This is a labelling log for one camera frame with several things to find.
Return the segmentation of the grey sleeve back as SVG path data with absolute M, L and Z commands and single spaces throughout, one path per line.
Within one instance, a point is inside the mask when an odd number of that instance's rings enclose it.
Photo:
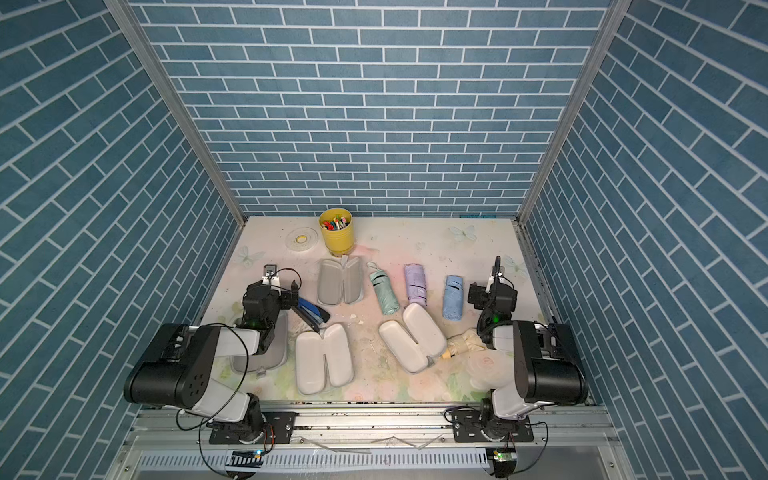
M 319 262 L 318 301 L 323 305 L 354 304 L 364 297 L 363 262 L 360 257 Z

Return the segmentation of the white sleeve case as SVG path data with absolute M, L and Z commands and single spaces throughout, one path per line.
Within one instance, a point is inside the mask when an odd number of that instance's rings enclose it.
M 402 321 L 388 320 L 378 329 L 384 344 L 401 367 L 415 374 L 440 357 L 447 348 L 447 339 L 428 311 L 420 304 L 409 304 Z

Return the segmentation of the mint green umbrella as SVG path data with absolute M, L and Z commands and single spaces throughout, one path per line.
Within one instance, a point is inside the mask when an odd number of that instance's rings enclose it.
M 392 288 L 389 275 L 372 261 L 367 263 L 367 267 L 369 269 L 369 279 L 382 314 L 395 314 L 400 308 L 400 303 Z

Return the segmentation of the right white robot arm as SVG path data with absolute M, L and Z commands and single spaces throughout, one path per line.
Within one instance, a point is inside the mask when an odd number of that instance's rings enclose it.
M 546 406 L 577 405 L 588 396 L 570 327 L 514 320 L 516 302 L 517 290 L 502 280 L 469 286 L 468 303 L 480 312 L 476 333 L 487 347 L 510 353 L 513 360 L 513 380 L 491 389 L 483 400 L 480 424 L 488 428 L 522 421 Z

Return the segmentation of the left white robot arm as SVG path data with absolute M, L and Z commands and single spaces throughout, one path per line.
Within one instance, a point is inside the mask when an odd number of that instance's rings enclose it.
M 185 410 L 205 423 L 236 432 L 243 442 L 257 439 L 265 424 L 258 398 L 239 386 L 230 388 L 213 380 L 214 361 L 219 357 L 250 361 L 265 354 L 280 312 L 299 305 L 299 289 L 297 282 L 288 289 L 269 280 L 249 285 L 243 318 L 236 326 L 161 325 L 128 375 L 124 398 L 133 404 Z

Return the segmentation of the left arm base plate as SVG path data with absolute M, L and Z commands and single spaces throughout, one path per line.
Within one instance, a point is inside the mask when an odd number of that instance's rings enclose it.
M 237 423 L 214 421 L 211 424 L 211 445 L 288 444 L 297 414 L 291 411 L 247 414 Z

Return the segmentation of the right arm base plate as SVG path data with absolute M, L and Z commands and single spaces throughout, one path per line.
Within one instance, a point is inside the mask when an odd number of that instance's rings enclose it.
M 449 409 L 444 417 L 457 443 L 530 443 L 534 434 L 529 420 L 504 420 L 472 408 Z

